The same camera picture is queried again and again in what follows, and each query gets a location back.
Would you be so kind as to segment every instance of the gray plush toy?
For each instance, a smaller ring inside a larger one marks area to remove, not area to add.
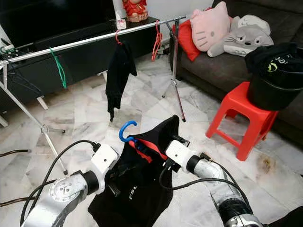
[[[231,32],[215,43],[207,54],[215,57],[227,52],[244,57],[259,46],[273,45],[269,35],[270,27],[266,21],[253,15],[235,17],[232,20]]]

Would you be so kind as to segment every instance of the red figurine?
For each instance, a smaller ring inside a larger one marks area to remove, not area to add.
[[[146,20],[148,17],[146,5],[146,0],[123,0],[127,20],[130,22]]]

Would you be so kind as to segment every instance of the black tv cabinet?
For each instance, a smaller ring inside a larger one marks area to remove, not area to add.
[[[127,28],[145,25],[155,22],[156,19],[149,17],[140,23],[127,23]],[[115,32],[113,28],[106,33]],[[156,39],[156,27],[120,35],[119,40],[130,44],[135,58],[152,52]],[[66,74],[67,85],[74,84],[80,80],[96,75],[107,70],[109,62],[116,49],[114,37],[97,41],[91,44],[75,47],[57,52],[61,65]],[[14,64],[14,68],[31,83],[39,87],[43,95],[62,90],[62,84],[56,63],[51,54],[28,59]],[[22,102],[28,103],[39,95],[18,84],[8,82],[10,91]],[[0,114],[17,107],[16,104],[0,89]]]

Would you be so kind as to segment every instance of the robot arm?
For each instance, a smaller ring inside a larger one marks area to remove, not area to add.
[[[200,158],[184,144],[173,140],[166,155],[179,164],[183,171],[200,178],[228,180],[226,173],[216,163]],[[84,174],[76,172],[59,179],[50,187],[49,193],[29,213],[21,227],[63,227],[69,213],[87,195],[100,194],[105,189],[105,175],[117,162],[119,155],[107,144],[102,144]],[[214,204],[225,227],[263,227],[252,215],[240,192],[222,182],[206,182]]]
[[[219,178],[228,180],[223,169],[214,162],[200,158],[197,152],[188,149],[177,140],[173,140],[166,150],[166,155],[178,163],[182,170],[191,172],[199,178]],[[223,182],[204,182],[225,227],[263,227],[252,215],[248,204],[240,192],[233,186]]]
[[[105,175],[118,158],[119,155],[109,145],[102,144],[92,157],[88,171],[84,174],[75,172],[55,181],[21,227],[63,227],[67,215],[87,195],[104,191]]]

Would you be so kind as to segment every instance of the marble floor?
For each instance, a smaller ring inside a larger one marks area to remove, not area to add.
[[[161,95],[170,83],[171,72],[168,59],[162,56],[155,62],[151,56],[137,59],[138,76],[130,76],[122,98],[120,110],[115,110],[113,122],[109,121],[106,82],[95,76],[69,86],[45,97],[49,105],[43,110],[38,103],[28,104],[33,115],[54,128],[66,129],[65,134],[51,132],[50,136],[60,151],[80,139],[107,143],[122,151],[123,143],[118,138],[120,127],[128,120],[138,126],[130,126],[127,133],[150,130],[161,121],[179,115],[178,103],[171,88],[166,98]],[[218,136],[208,139],[205,132],[220,103],[184,81],[179,82],[187,122],[180,122],[179,133],[191,141],[190,148],[207,152],[215,161],[224,165],[246,193],[255,215],[270,223],[303,205],[303,151],[278,134],[270,132],[266,141],[261,141],[252,150],[245,162],[236,159],[236,149]],[[0,128],[0,152],[18,148],[30,148],[29,154],[9,155],[0,158],[0,202],[25,197],[42,182],[53,160],[39,128],[19,109],[4,118],[9,122]],[[237,117],[225,119],[220,128],[241,140],[247,121]],[[88,145],[80,144],[62,157],[69,173],[85,171],[92,156]],[[63,177],[57,165],[50,179]],[[173,175],[173,184],[179,185],[195,179],[190,174],[179,172]],[[93,196],[89,196],[70,214],[65,227],[96,227],[87,212]],[[17,227],[23,203],[0,208],[0,226]],[[221,227],[223,226],[206,187],[201,184],[174,192],[169,207],[162,213],[155,227]]]

